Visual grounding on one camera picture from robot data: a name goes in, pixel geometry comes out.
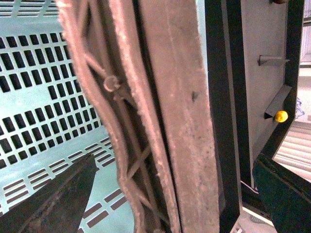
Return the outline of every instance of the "rectangular slot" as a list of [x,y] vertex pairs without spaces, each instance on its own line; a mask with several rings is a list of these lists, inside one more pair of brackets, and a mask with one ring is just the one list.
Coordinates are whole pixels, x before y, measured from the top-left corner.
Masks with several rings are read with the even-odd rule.
[[13,56],[14,56],[17,67],[24,68],[25,64],[24,64],[23,58],[21,57],[20,52],[13,52]]
[[19,155],[21,160],[27,159],[27,157],[28,157],[26,151],[24,151],[24,150],[19,152],[18,155]]
[[26,118],[28,120],[28,123],[30,125],[34,125],[35,124],[35,118],[34,118],[34,115],[31,111],[27,111],[25,112],[25,115],[26,115]]
[[41,108],[36,108],[35,113],[37,114],[38,120],[40,122],[45,121],[45,117]]
[[81,133],[81,134],[86,133],[86,129],[85,129],[84,127],[81,127],[81,128],[80,128],[80,133]]
[[21,85],[20,85],[19,79],[17,77],[17,74],[10,74],[9,77],[10,77],[10,80],[11,80],[11,83],[12,83],[14,89],[15,90],[21,89]]
[[50,105],[45,106],[44,109],[45,109],[49,119],[54,117],[54,113],[53,113],[53,110],[52,110]]
[[47,57],[48,57],[49,62],[50,62],[50,63],[55,62],[52,49],[51,49],[51,48],[45,48],[44,50],[45,50],[45,52],[46,52],[46,54],[47,54]]
[[9,117],[2,119],[2,121],[3,121],[7,131],[9,133],[15,131],[15,127],[13,125],[13,122],[11,121],[11,119]]
[[90,150],[90,149],[92,149],[92,148],[94,148],[94,147],[96,147],[96,146],[98,146],[97,143],[95,143],[95,144],[93,144],[93,145],[90,145],[90,146],[88,146],[88,147],[85,147],[85,150]]
[[29,153],[30,153],[30,155],[38,154],[37,149],[35,147],[30,147],[29,148]]
[[63,57],[63,54],[62,54],[62,51],[61,51],[60,47],[59,47],[59,46],[56,46],[54,49],[55,49],[55,52],[56,52],[56,56],[57,56],[58,61],[59,61],[59,62],[60,62],[60,61],[63,61],[63,60],[64,60],[64,57]]
[[69,55],[69,51],[68,51],[67,45],[64,45],[64,51],[65,51],[65,55],[66,55],[67,60],[69,60],[70,59],[70,55]]
[[68,100],[63,100],[63,106],[66,113],[69,113],[71,111]]
[[90,112],[91,112],[92,119],[95,119],[95,118],[96,118],[95,109],[94,109],[94,108],[90,108],[89,110],[90,110]]
[[45,145],[44,143],[41,143],[41,144],[39,144],[38,146],[39,146],[39,150],[40,150],[41,152],[43,152],[43,151],[45,151],[45,150],[47,149],[47,147],[46,147],[46,145]]
[[7,202],[8,204],[10,204],[11,202],[14,202],[15,200],[17,200],[17,199],[19,199],[19,198],[21,198],[21,197],[23,197],[23,196],[25,196],[25,195],[27,195],[27,194],[28,194],[28,191],[22,192],[22,193],[18,194],[17,196],[15,196],[15,197],[13,197],[13,198],[7,200],[6,202]]
[[53,43],[58,42],[56,33],[51,33],[50,36],[51,36],[51,39],[52,39],[52,42],[53,42]]
[[70,101],[71,101],[71,104],[72,104],[72,107],[73,107],[74,110],[79,109],[78,103],[77,103],[77,100],[76,100],[75,97],[74,97],[74,98],[71,98]]
[[49,70],[47,68],[42,68],[43,77],[46,83],[52,82]]
[[65,65],[65,64],[60,65],[60,69],[61,69],[61,71],[62,71],[63,77],[64,77],[65,79],[66,79],[66,78],[69,78],[69,74],[68,74],[66,65]]
[[89,208],[87,211],[84,212],[83,218],[84,219],[87,218],[92,213],[94,213],[95,211],[99,210],[101,207],[102,207],[102,205],[100,203],[97,203],[96,205],[94,205],[93,207]]
[[5,49],[5,45],[1,37],[0,37],[0,49]]
[[32,86],[32,83],[31,83],[31,80],[30,80],[28,72],[21,72],[20,74],[21,74],[21,77],[22,77],[22,79],[24,81],[25,87]]
[[42,180],[43,178],[45,178],[45,177],[47,177],[47,176],[49,176],[48,173],[45,173],[45,174],[43,174],[43,175],[41,175],[41,176],[39,176],[39,177],[37,177],[37,178],[31,180],[30,183],[31,183],[31,184],[36,183],[36,182]]
[[35,54],[37,55],[37,59],[40,65],[45,64],[45,59],[43,56],[43,52],[41,49],[36,49]]
[[90,120],[90,119],[89,119],[89,115],[88,115],[88,113],[87,113],[87,110],[84,110],[84,111],[83,111],[83,116],[84,116],[84,119],[85,119],[86,122]]
[[35,185],[34,186],[34,190],[36,190],[36,189],[38,189],[38,188],[40,188],[40,187],[42,187],[42,186],[45,186],[48,182],[50,182],[52,179],[51,178],[49,178],[49,179],[47,179],[46,181],[44,181],[44,182],[42,182],[42,183],[40,183],[40,184],[37,184],[37,185]]
[[88,124],[86,127],[87,127],[87,131],[91,131],[93,129],[91,124]]
[[97,223],[102,221],[108,215],[109,215],[109,213],[106,210],[101,212],[99,215],[97,215],[95,218],[93,218],[91,221],[89,221],[87,223],[88,227],[90,227],[90,228],[94,227]]
[[49,43],[49,39],[48,36],[46,34],[40,34],[41,40],[43,44],[48,44]]
[[68,165],[68,164],[61,165],[60,167],[55,168],[54,170],[52,170],[52,172],[53,172],[53,173],[56,173],[56,172],[60,171],[61,169],[65,168],[65,167],[67,167],[67,166],[69,166],[69,165]]
[[18,127],[19,127],[20,129],[26,127],[26,124],[25,124],[24,119],[23,119],[23,117],[22,117],[21,114],[15,115],[14,118],[15,118],[15,121],[16,121],[16,123],[17,123],[17,125],[18,125]]
[[69,159],[72,159],[73,157],[76,157],[77,155],[82,154],[82,151],[78,151],[70,156],[68,156]]
[[53,129],[54,134],[60,132],[56,121],[52,121],[52,122],[51,122],[51,126],[52,126],[52,129]]
[[13,189],[12,191],[6,193],[5,196],[8,197],[8,196],[18,192],[19,190],[22,190],[23,188],[26,188],[26,185],[23,184],[22,186],[20,186],[20,187],[18,187],[16,189]]
[[84,101],[83,96],[79,96],[79,102],[82,108],[84,108],[86,106],[86,102]]
[[41,80],[39,71],[37,69],[35,69],[35,70],[32,70],[31,73],[32,73],[32,75],[34,77],[35,84],[37,84],[37,85],[42,84],[42,80]]
[[74,86],[76,88],[76,91],[77,92],[81,92],[81,88],[80,88],[80,85],[79,85],[78,81],[74,80],[73,83],[74,83]]
[[30,39],[33,45],[39,44],[38,37],[36,35],[30,35]]
[[0,140],[0,145],[1,145],[4,153],[9,153],[12,151],[12,148],[9,144],[8,139],[4,138],[4,139]]
[[27,38],[24,35],[20,35],[18,38],[19,38],[20,44],[22,46],[28,46],[29,45]]
[[34,134],[34,136],[35,136],[35,140],[36,140],[36,141],[42,140],[42,135],[41,135],[40,130],[39,130],[38,127],[32,129],[32,132],[33,132],[33,134]]
[[23,144],[21,143],[20,138],[17,134],[11,136],[11,140],[13,141],[13,144],[14,144],[16,149],[23,147]]
[[[94,155],[94,158],[97,158],[98,156],[100,156],[100,155],[102,155],[102,154],[104,154],[104,153],[106,153],[105,150],[99,152],[98,154],[95,154],[95,155]],[[106,160],[106,159],[109,158],[109,157],[111,157],[111,154],[105,155],[104,157],[102,157],[102,158],[100,158],[99,160],[97,160],[97,162],[98,162],[98,163],[101,163],[102,161]]]
[[120,200],[118,200],[117,202],[111,205],[111,209],[116,210],[120,206],[122,206],[124,203],[126,203],[126,198],[122,197]]
[[36,175],[39,175],[40,173],[42,173],[42,172],[44,172],[44,171],[46,171],[45,168],[44,168],[44,169],[41,169],[41,170],[39,170],[39,171],[36,171],[35,173],[30,174],[30,175],[28,176],[28,178],[30,179],[30,178],[32,178],[32,177],[35,177]]
[[2,53],[2,54],[0,54],[0,57],[1,57],[2,61],[3,61],[3,64],[4,64],[5,68],[6,68],[6,70],[14,69],[12,61],[11,61],[10,56],[9,56],[8,53]]
[[0,76],[0,87],[2,89],[2,92],[9,92],[10,91],[9,84],[6,81],[6,78],[4,76]]
[[71,139],[71,136],[70,136],[70,134],[69,134],[69,133],[66,133],[66,134],[65,134],[65,139],[66,139],[66,141],[68,141],[68,140],[70,140],[70,139]]
[[55,108],[56,114],[57,114],[58,116],[60,116],[60,115],[63,114],[62,108],[60,107],[60,104],[59,104],[59,103],[55,103],[55,104],[54,104],[54,108]]
[[69,121],[70,127],[75,127],[76,126],[76,124],[74,123],[73,116],[68,116],[68,121]]
[[59,75],[57,67],[51,67],[51,69],[52,69],[52,73],[53,73],[55,81],[60,80],[60,75]]
[[71,76],[76,76],[75,72],[74,72],[74,69],[73,69],[73,65],[72,63],[69,63],[69,68],[70,68],[70,73],[71,73]]
[[59,119],[59,122],[60,122],[60,126],[62,127],[63,131],[68,129],[68,126],[67,126],[67,123],[65,121],[65,118]]
[[5,167],[6,167],[5,161],[3,159],[0,159],[0,169]]
[[49,137],[52,135],[47,124],[42,125],[41,128],[43,130],[45,137]]
[[31,139],[28,131],[22,132],[21,135],[23,136],[24,141],[27,145],[32,144],[33,140]]
[[94,122],[94,127],[95,127],[95,128],[98,128],[98,127],[99,127],[98,121],[95,121],[95,122]]
[[62,160],[60,160],[60,161],[57,161],[56,163],[53,163],[53,164],[49,165],[49,167],[50,167],[50,168],[55,167],[55,166],[57,166],[57,165],[60,165],[60,164],[63,163],[64,161],[65,161],[65,160],[62,159]]
[[77,119],[78,124],[79,124],[79,125],[82,124],[83,121],[82,121],[81,114],[80,114],[80,113],[76,113],[75,116],[76,116],[76,119]]
[[17,47],[16,40],[15,40],[15,38],[14,38],[13,36],[8,36],[8,37],[6,38],[6,40],[7,40],[8,44],[9,44],[9,46],[10,46],[11,48]]
[[50,139],[50,140],[48,141],[48,145],[49,145],[50,148],[52,148],[52,147],[55,146],[55,143],[54,143],[53,139]]
[[73,88],[72,88],[70,81],[66,82],[66,88],[67,88],[68,94],[72,95],[73,94]]
[[17,163],[17,158],[15,157],[15,155],[11,155],[8,157],[9,163],[10,164],[14,164]]
[[110,194],[108,197],[104,198],[104,200],[108,203],[112,201],[114,198],[116,198],[118,195],[120,195],[122,191],[120,189],[117,189],[112,194]]
[[49,90],[51,99],[52,99],[52,100],[57,99],[57,94],[56,94],[56,91],[55,91],[54,86],[49,86],[49,87],[48,87],[48,90]]
[[74,137],[79,136],[78,131],[77,131],[77,130],[72,131],[72,135],[73,135]]
[[58,89],[58,93],[59,93],[60,97],[65,97],[66,96],[64,87],[63,87],[63,85],[61,83],[59,83],[57,85],[57,89]]
[[35,60],[34,60],[34,57],[33,57],[33,53],[30,50],[26,50],[26,51],[24,51],[24,53],[25,53],[28,65],[30,67],[35,66]]
[[12,187],[16,186],[16,185],[22,183],[23,181],[24,181],[23,179],[15,181],[14,183],[7,185],[6,187],[3,187],[3,190],[4,191],[8,190],[9,188],[12,188]]
[[61,144],[61,143],[64,142],[62,136],[58,136],[58,137],[56,138],[56,141],[57,141],[58,144]]

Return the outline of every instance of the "yellow ball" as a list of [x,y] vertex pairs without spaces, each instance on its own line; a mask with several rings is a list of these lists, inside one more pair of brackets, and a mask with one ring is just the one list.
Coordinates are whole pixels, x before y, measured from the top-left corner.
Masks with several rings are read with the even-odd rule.
[[284,121],[286,121],[288,119],[288,114],[285,111],[278,111],[274,117],[274,119],[279,122],[282,123]]

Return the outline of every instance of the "gray metal panel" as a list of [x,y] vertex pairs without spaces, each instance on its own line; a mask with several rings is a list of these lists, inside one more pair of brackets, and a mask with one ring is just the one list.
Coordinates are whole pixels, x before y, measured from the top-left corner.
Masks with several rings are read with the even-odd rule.
[[242,0],[241,4],[250,150],[256,147],[257,153],[276,126],[273,119],[264,119],[264,112],[284,81],[284,66],[260,67],[258,58],[285,57],[287,4],[268,0]]
[[292,87],[283,85],[276,96],[273,98],[272,102],[269,104],[268,108],[266,109],[265,113],[270,117],[274,117],[276,113],[282,110],[282,105],[287,97],[288,93],[290,92]]

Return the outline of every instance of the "perforated plastic crate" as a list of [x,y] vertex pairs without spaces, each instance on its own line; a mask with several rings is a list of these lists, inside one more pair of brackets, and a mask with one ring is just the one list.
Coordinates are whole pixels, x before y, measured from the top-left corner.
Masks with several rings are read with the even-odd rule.
[[133,232],[109,137],[74,74],[51,0],[0,2],[0,215],[92,152],[97,173],[78,232]]

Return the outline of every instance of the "black metal edge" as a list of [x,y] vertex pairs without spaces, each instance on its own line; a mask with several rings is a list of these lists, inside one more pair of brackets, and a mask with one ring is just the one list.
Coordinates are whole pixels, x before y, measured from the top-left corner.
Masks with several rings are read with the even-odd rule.
[[288,2],[286,59],[289,59],[290,61],[285,65],[284,84],[291,86],[292,89],[284,101],[284,110],[288,113],[289,118],[284,123],[277,125],[276,129],[261,150],[261,153],[269,158],[274,157],[295,118],[303,10],[304,0]]
[[227,1],[241,180],[251,185],[241,1]]
[[228,63],[225,41],[223,1],[205,0],[208,88],[213,117],[216,151],[222,170],[226,205],[220,214],[220,232],[230,232],[240,215],[239,187],[235,151],[235,116],[232,113],[230,86],[231,64]]

